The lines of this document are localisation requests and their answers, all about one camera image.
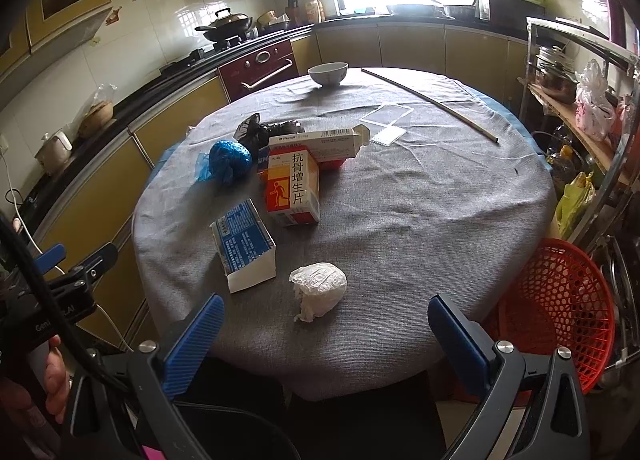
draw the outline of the cabinet handle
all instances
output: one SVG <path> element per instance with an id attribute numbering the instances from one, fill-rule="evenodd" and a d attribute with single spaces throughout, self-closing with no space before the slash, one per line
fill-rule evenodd
<path id="1" fill-rule="evenodd" d="M 289 68 L 289 67 L 291 67 L 293 65 L 293 62 L 289 58 L 286 59 L 286 62 L 287 62 L 287 65 L 280 67 L 279 69 L 275 70 L 274 72 L 271 72 L 268 76 L 264 76 L 264 78 L 262 78 L 262 79 L 258 79 L 258 81 L 256 81 L 252 85 L 249 85 L 249 84 L 247 84 L 245 82 L 241 82 L 240 84 L 250 92 L 250 91 L 254 90 L 255 88 L 259 87 L 262 83 L 264 83 L 268 79 L 273 78 L 273 76 L 277 76 L 280 72 L 284 72 L 287 68 Z"/>
<path id="2" fill-rule="evenodd" d="M 271 53 L 268 50 L 263 50 L 262 52 L 258 52 L 258 55 L 255 57 L 255 63 L 267 63 L 270 57 Z"/>

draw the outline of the round table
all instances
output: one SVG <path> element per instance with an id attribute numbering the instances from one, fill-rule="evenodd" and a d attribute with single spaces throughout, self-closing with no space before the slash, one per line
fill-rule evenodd
<path id="1" fill-rule="evenodd" d="M 549 173 L 500 114 L 444 76 L 376 72 L 402 82 L 494 133 L 494 144 L 450 114 L 359 69 L 338 88 L 308 77 L 256 92 L 205 117 L 143 193 L 133 237 L 159 331 L 216 292 L 225 322 L 212 354 L 277 377 L 319 400 L 413 376 L 440 356 L 427 305 L 446 293 L 470 319 L 495 305 L 548 226 Z M 352 127 L 383 103 L 414 108 L 407 133 L 371 143 L 338 171 L 323 172 L 318 225 L 279 227 L 266 213 L 257 176 L 232 187 L 195 182 L 194 163 L 243 119 L 298 119 L 307 131 Z M 251 198 L 276 243 L 277 277 L 229 294 L 209 224 Z M 289 274 L 316 262 L 343 270 L 340 303 L 312 323 L 293 321 L 300 302 Z"/>

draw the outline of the finger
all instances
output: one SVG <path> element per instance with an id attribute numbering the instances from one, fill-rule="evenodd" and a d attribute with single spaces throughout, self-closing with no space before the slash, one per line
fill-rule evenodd
<path id="1" fill-rule="evenodd" d="M 24 432 L 28 432 L 31 428 L 31 424 L 29 423 L 29 419 L 26 414 L 22 410 L 14 410 L 12 408 L 5 408 L 6 414 L 12 423 L 17 426 L 18 429 Z"/>
<path id="2" fill-rule="evenodd" d="M 47 366 L 44 370 L 44 386 L 47 393 L 56 393 L 66 379 L 65 361 L 57 348 L 53 348 L 47 356 Z"/>
<path id="3" fill-rule="evenodd" d="M 49 339 L 49 347 L 57 348 L 62 344 L 62 339 L 58 334 L 54 335 L 51 339 Z"/>
<path id="4" fill-rule="evenodd" d="M 60 411 L 60 413 L 56 415 L 56 422 L 58 424 L 62 424 L 65 421 L 65 411 L 66 411 L 66 404 L 65 404 L 65 407 L 62 408 L 62 411 Z"/>
<path id="5" fill-rule="evenodd" d="M 33 404 L 27 390 L 5 377 L 0 379 L 0 402 L 12 410 L 26 410 Z"/>
<path id="6" fill-rule="evenodd" d="M 47 395 L 47 400 L 45 402 L 47 411 L 52 415 L 58 415 L 61 413 L 65 409 L 68 396 L 69 383 L 66 382 L 58 392 Z"/>

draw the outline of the microwave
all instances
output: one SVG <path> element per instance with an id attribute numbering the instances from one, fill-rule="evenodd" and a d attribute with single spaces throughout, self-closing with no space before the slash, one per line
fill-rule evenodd
<path id="1" fill-rule="evenodd" d="M 528 0 L 478 0 L 479 16 L 493 25 L 527 29 L 527 17 L 544 18 L 545 8 Z"/>

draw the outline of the oven door handle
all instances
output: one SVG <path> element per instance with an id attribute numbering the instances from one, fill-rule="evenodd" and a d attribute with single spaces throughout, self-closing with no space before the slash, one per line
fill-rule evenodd
<path id="1" fill-rule="evenodd" d="M 258 88 L 262 83 L 264 83 L 268 79 L 273 78 L 273 76 L 277 76 L 280 72 L 284 72 L 287 68 L 290 68 L 291 66 L 293 66 L 293 62 L 289 58 L 286 58 L 286 62 L 287 62 L 287 65 L 282 66 L 277 70 L 274 70 L 268 76 L 264 76 L 264 78 L 262 78 L 262 79 L 258 79 L 258 81 L 256 81 L 252 85 L 249 85 L 248 83 L 245 83 L 245 82 L 241 82 L 240 84 L 244 88 L 246 88 L 249 92 L 251 92 L 251 91 L 255 90 L 256 88 Z"/>

